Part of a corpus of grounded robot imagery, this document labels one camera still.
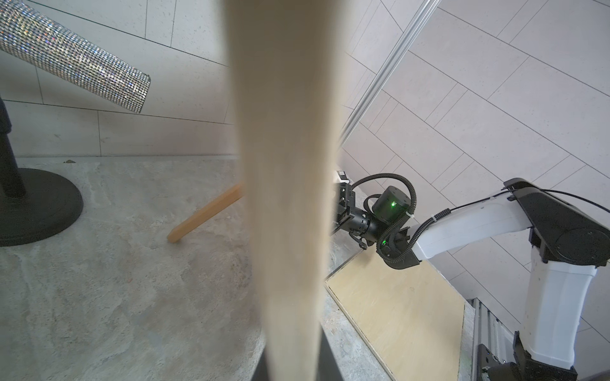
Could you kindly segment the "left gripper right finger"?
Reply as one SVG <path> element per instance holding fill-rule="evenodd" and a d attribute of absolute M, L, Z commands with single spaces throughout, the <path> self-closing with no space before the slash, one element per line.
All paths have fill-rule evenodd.
<path fill-rule="evenodd" d="M 317 381 L 343 381 L 342 373 L 330 347 L 327 335 L 321 330 Z"/>

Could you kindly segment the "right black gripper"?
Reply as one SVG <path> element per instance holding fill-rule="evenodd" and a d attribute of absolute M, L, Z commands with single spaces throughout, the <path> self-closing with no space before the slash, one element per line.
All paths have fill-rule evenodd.
<path fill-rule="evenodd" d="M 366 250 L 375 244 L 386 230 L 386 224 L 372 212 L 356 207 L 356 195 L 348 183 L 338 184 L 338 206 L 333 233 L 346 231 Z"/>

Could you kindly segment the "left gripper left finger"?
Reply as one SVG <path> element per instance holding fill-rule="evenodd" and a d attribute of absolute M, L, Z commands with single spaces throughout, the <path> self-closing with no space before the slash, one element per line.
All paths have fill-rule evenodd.
<path fill-rule="evenodd" d="M 260 360 L 257 363 L 251 381 L 269 381 L 265 350 L 261 353 Z"/>

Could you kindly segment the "plywood board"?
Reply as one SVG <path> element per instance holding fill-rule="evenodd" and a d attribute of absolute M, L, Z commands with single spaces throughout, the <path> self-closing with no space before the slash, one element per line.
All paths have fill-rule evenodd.
<path fill-rule="evenodd" d="M 317 376 L 345 75 L 342 1 L 225 1 L 253 281 L 272 380 Z"/>
<path fill-rule="evenodd" d="M 458 379 L 465 300 L 431 264 L 395 270 L 367 249 L 326 288 L 391 379 Z"/>

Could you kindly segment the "wooden easel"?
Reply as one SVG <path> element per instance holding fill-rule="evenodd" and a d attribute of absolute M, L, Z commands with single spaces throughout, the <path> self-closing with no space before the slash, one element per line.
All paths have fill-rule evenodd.
<path fill-rule="evenodd" d="M 176 243 L 180 241 L 187 234 L 203 225 L 232 204 L 236 203 L 243 196 L 243 186 L 236 184 L 219 197 L 206 204 L 203 208 L 192 214 L 191 217 L 181 222 L 176 226 L 167 236 L 167 240 L 170 243 Z"/>

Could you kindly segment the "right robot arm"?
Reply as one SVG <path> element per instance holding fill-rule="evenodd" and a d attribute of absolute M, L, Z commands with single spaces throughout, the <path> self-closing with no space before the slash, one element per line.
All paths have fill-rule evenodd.
<path fill-rule="evenodd" d="M 570 194 L 524 179 L 408 225 L 413 188 L 359 208 L 340 183 L 337 230 L 361 252 L 330 296 L 394 380 L 577 380 L 589 286 L 609 230 Z"/>

